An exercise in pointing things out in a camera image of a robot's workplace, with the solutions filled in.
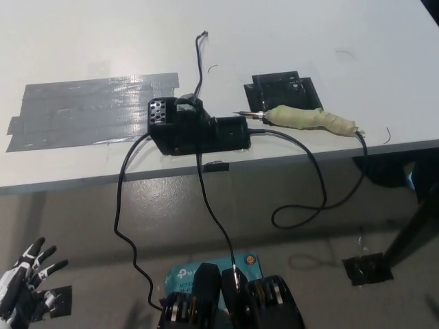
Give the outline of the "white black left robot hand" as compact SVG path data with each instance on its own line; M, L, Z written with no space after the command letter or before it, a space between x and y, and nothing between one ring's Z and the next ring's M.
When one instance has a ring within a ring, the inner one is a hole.
M38 287L69 261L61 260L41 269L42 263L57 250L54 245L43 251L44 243L44 237L37 239L1 276L2 328L28 328L56 308L60 296L53 290L39 291Z

